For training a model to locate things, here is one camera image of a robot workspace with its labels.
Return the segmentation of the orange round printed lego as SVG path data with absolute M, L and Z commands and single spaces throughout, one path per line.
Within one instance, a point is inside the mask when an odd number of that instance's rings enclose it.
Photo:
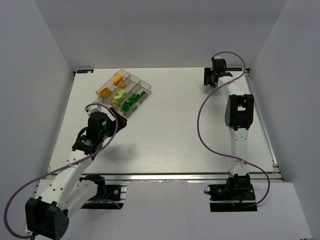
M 111 95 L 112 91 L 108 88 L 108 87 L 105 87 L 103 88 L 101 91 L 100 91 L 100 95 L 103 97 L 103 98 L 107 98 Z

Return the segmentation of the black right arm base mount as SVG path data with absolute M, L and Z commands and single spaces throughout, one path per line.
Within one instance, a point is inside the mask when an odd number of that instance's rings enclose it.
M 256 196 L 250 175 L 232 175 L 223 184 L 209 184 L 203 192 L 209 196 L 212 213 L 256 212 Z

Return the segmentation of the green upturned 2x3 lego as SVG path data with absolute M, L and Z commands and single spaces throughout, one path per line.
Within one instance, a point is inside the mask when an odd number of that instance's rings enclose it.
M 124 102 L 123 105 L 122 105 L 122 110 L 124 112 L 127 112 L 129 109 L 131 108 L 130 104 L 128 102 Z

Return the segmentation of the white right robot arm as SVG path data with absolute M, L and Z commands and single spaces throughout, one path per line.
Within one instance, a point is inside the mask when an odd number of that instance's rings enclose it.
M 229 169 L 229 176 L 249 175 L 247 159 L 247 138 L 254 118 L 254 96 L 245 93 L 227 71 L 227 62 L 220 56 L 211 58 L 212 66 L 204 69 L 203 85 L 212 88 L 223 87 L 227 96 L 224 122 L 230 133 L 231 155 L 237 157 Z

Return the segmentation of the pale green small lego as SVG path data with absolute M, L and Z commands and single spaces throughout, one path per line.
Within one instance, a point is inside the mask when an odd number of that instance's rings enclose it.
M 122 99 L 122 96 L 121 96 L 121 95 L 116 95 L 116 96 L 114 96 L 114 99 L 117 100 L 117 101 L 118 101 L 118 100 L 121 100 L 121 99 Z

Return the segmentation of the green 2x4 lego plate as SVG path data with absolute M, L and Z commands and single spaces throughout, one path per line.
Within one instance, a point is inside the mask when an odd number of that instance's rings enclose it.
M 136 109 L 136 107 L 131 107 L 126 112 L 124 112 L 124 115 L 129 118 L 136 111 Z

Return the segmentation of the orange long lego brick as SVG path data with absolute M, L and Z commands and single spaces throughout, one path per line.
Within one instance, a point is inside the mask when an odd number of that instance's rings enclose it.
M 124 77 L 122 75 L 117 75 L 113 80 L 113 84 L 115 86 L 119 86 L 123 81 L 124 81 Z

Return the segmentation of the green 2x4 lego brick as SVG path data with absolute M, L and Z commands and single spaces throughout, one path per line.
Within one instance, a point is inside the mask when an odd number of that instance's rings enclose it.
M 128 104 L 129 104 L 130 108 L 136 108 L 137 107 L 137 104 L 136 104 L 135 101 L 129 101 Z

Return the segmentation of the lime green 2x2 lego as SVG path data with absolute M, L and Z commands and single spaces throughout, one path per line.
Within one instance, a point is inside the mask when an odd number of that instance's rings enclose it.
M 121 99 L 115 99 L 113 101 L 113 104 L 116 105 L 116 106 L 119 106 L 121 104 L 121 101 L 122 101 Z

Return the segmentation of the pale green 2x2 lego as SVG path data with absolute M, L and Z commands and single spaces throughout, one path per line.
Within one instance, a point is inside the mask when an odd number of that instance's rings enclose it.
M 125 89 L 121 89 L 117 95 L 121 95 L 122 97 L 124 97 L 127 94 L 127 91 Z

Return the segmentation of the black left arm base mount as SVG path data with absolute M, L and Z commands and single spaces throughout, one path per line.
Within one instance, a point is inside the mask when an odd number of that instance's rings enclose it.
M 93 183 L 95 194 L 80 209 L 121 210 L 123 208 L 127 193 L 126 183 L 107 181 L 99 174 L 80 177 L 77 186 L 84 183 Z

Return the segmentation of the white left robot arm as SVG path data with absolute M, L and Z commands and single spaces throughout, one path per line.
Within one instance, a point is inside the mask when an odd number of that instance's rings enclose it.
M 92 103 L 85 108 L 87 126 L 81 129 L 71 147 L 66 169 L 58 171 L 51 184 L 37 197 L 25 204 L 27 229 L 51 240 L 60 240 L 67 231 L 71 217 L 84 205 L 106 201 L 105 179 L 99 174 L 82 176 L 98 152 L 127 125 L 127 119 L 114 108 L 110 119 L 102 105 Z

